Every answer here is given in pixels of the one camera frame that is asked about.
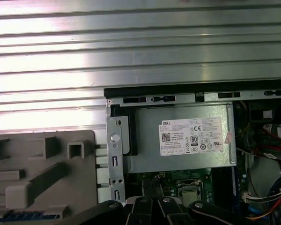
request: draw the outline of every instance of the sticker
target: sticker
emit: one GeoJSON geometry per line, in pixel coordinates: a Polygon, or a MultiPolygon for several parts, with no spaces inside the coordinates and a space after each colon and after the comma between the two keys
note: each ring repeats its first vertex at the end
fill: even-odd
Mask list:
{"type": "Polygon", "coordinates": [[[232,141],[232,138],[233,138],[232,132],[228,132],[227,136],[226,136],[226,139],[225,139],[225,144],[230,144],[231,141],[232,141]]]}
{"type": "Polygon", "coordinates": [[[159,125],[161,156],[223,151],[221,118],[165,120],[159,125]]]}
{"type": "Polygon", "coordinates": [[[270,158],[270,159],[278,159],[276,156],[274,156],[271,153],[263,153],[266,157],[270,158]]]}
{"type": "Polygon", "coordinates": [[[272,127],[273,127],[273,125],[268,123],[268,124],[265,124],[263,126],[263,129],[271,134],[272,133],[272,127]]]}

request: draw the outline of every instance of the red wire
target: red wire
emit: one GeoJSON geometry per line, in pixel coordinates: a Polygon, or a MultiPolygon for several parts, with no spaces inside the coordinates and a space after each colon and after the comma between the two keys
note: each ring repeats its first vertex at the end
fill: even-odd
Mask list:
{"type": "Polygon", "coordinates": [[[257,152],[257,150],[259,150],[260,148],[266,148],[266,149],[273,149],[273,150],[276,150],[276,151],[281,151],[281,147],[274,147],[274,146],[270,146],[270,145],[261,145],[261,146],[256,147],[253,150],[253,153],[256,156],[260,156],[260,154],[258,154],[258,152],[257,152]]]}
{"type": "Polygon", "coordinates": [[[281,140],[281,138],[280,138],[280,137],[278,137],[278,136],[275,136],[275,135],[271,134],[271,133],[270,133],[270,132],[268,132],[267,130],[263,129],[263,131],[264,131],[264,133],[266,133],[267,135],[270,135],[271,137],[274,137],[274,138],[277,138],[277,139],[281,140]]]}
{"type": "Polygon", "coordinates": [[[279,200],[276,202],[276,204],[273,205],[272,208],[269,211],[275,210],[276,208],[279,207],[279,205],[281,205],[281,198],[279,198],[279,200]]]}

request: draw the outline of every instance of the white connector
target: white connector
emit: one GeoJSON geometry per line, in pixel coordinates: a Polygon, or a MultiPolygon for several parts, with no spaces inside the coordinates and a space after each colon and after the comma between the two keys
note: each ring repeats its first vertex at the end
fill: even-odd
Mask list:
{"type": "Polygon", "coordinates": [[[247,195],[251,195],[250,192],[243,192],[241,195],[241,198],[243,200],[244,203],[250,203],[251,201],[249,199],[247,199],[247,195]]]}

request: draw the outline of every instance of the blue wire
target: blue wire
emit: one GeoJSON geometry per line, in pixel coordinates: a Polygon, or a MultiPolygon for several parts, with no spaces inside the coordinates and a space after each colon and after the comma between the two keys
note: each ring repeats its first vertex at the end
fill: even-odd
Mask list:
{"type": "Polygon", "coordinates": [[[262,214],[263,212],[257,210],[257,209],[254,209],[252,208],[251,206],[248,206],[248,210],[251,212],[251,213],[254,213],[254,214],[262,214]]]}

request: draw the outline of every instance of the barcode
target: barcode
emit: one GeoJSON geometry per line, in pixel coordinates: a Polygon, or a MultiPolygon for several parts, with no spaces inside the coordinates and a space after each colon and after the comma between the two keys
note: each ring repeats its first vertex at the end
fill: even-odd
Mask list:
{"type": "Polygon", "coordinates": [[[170,142],[170,133],[161,134],[161,138],[162,138],[163,142],[170,142]]]}

